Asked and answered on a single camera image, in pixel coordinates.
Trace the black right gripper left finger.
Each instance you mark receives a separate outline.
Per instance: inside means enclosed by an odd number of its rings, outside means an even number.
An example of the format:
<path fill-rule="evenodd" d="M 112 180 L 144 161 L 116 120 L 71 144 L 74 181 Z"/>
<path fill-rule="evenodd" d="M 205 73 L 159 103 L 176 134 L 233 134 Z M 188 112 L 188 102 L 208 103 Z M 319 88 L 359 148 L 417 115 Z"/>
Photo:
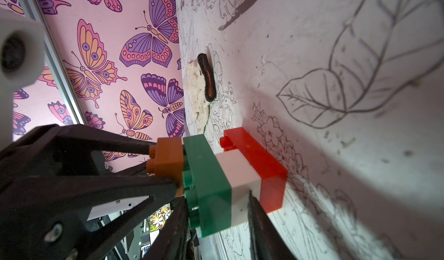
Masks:
<path fill-rule="evenodd" d="M 188 206 L 185 197 L 177 200 L 169 219 L 150 246 L 143 260 L 186 260 L 188 236 Z"/>

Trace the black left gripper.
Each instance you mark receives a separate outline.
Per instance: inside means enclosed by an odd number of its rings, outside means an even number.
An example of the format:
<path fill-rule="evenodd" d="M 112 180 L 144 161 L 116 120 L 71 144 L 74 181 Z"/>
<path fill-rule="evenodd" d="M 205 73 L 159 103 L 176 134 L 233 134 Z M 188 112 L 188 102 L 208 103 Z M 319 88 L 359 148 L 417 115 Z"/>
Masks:
<path fill-rule="evenodd" d="M 149 154 L 155 142 L 86 125 L 38 127 L 1 152 L 1 258 L 100 260 L 144 218 L 176 195 L 173 180 L 111 173 L 106 151 Z M 143 201 L 90 231 L 91 209 Z"/>

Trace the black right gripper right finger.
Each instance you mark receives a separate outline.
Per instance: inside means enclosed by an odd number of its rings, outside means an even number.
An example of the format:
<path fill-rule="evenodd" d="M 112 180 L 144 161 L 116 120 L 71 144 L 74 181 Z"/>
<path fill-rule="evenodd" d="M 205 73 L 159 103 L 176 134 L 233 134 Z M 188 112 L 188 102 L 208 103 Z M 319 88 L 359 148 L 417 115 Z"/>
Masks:
<path fill-rule="evenodd" d="M 251 191 L 247 206 L 252 260 L 296 260 Z"/>

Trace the white square lego brick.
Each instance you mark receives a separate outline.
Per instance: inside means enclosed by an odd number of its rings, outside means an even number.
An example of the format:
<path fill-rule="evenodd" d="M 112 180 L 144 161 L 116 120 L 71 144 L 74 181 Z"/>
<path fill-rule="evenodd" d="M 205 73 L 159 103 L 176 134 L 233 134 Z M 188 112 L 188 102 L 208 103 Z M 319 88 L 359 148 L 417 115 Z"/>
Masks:
<path fill-rule="evenodd" d="M 231 225 L 248 222 L 249 194 L 260 198 L 261 177 L 239 150 L 216 154 L 231 186 Z"/>

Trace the red long lego brick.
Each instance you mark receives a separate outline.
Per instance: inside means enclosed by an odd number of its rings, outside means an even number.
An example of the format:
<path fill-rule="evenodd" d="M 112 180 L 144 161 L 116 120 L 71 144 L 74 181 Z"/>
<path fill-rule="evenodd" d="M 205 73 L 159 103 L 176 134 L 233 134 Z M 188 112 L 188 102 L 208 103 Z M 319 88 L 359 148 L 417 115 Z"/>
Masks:
<path fill-rule="evenodd" d="M 220 146 L 225 152 L 238 149 L 261 177 L 259 202 L 264 211 L 281 209 L 288 170 L 242 127 L 225 130 Z"/>

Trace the green long lego brick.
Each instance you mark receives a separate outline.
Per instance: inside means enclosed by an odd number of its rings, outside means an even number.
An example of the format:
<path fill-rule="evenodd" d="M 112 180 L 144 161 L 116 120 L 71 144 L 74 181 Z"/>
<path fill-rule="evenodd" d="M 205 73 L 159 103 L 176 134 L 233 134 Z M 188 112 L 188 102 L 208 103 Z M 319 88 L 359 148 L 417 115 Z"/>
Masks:
<path fill-rule="evenodd" d="M 231 226 L 232 189 L 204 135 L 183 139 L 184 195 L 190 228 L 199 229 L 203 238 Z"/>

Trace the orange square lego brick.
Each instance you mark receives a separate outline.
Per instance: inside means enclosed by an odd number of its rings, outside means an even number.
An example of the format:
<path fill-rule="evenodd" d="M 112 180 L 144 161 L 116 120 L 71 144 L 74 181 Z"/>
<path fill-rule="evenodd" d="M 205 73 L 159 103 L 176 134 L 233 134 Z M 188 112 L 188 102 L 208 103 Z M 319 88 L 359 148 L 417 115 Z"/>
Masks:
<path fill-rule="evenodd" d="M 181 137 L 158 138 L 157 143 L 149 148 L 149 157 L 147 173 L 174 180 L 178 188 L 176 197 L 183 196 L 185 156 Z"/>

